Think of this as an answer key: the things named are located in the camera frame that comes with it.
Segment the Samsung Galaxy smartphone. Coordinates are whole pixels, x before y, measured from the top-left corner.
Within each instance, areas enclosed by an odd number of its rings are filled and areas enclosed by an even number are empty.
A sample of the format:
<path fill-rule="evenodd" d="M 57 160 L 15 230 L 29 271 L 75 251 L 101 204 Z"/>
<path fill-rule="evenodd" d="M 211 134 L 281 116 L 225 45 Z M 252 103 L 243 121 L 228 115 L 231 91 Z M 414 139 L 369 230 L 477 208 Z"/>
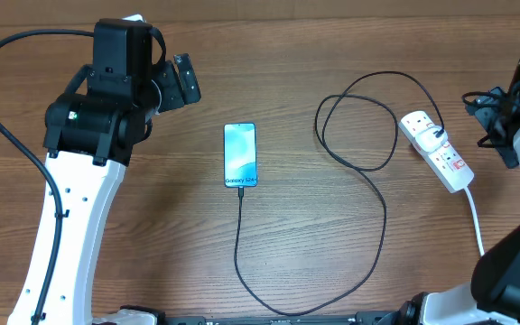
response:
<path fill-rule="evenodd" d="M 257 185 L 254 123 L 224 125 L 224 183 L 229 188 Z"/>

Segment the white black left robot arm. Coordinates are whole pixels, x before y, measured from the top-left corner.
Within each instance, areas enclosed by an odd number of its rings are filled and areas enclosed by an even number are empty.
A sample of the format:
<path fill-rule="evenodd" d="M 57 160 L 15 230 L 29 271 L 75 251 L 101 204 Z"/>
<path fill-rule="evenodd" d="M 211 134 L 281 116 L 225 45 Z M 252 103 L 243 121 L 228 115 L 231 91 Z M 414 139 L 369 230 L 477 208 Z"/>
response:
<path fill-rule="evenodd" d="M 107 215 L 133 148 L 161 113 L 200 101 L 187 54 L 154 60 L 163 36 L 139 15 L 96 23 L 93 60 L 48 107 L 42 217 L 12 324 L 93 324 Z"/>

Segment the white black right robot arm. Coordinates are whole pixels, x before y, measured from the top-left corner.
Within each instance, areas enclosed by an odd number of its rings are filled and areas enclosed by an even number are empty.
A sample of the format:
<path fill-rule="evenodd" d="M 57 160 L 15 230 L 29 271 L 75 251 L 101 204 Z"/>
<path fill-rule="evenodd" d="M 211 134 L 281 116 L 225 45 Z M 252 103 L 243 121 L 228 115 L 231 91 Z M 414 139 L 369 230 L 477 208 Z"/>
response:
<path fill-rule="evenodd" d="M 467 113 L 484 129 L 481 148 L 494 149 L 520 172 L 520 59 L 508 89 L 462 95 Z M 520 324 L 520 220 L 490 249 L 481 248 L 469 282 L 444 292 L 421 292 L 383 324 Z"/>

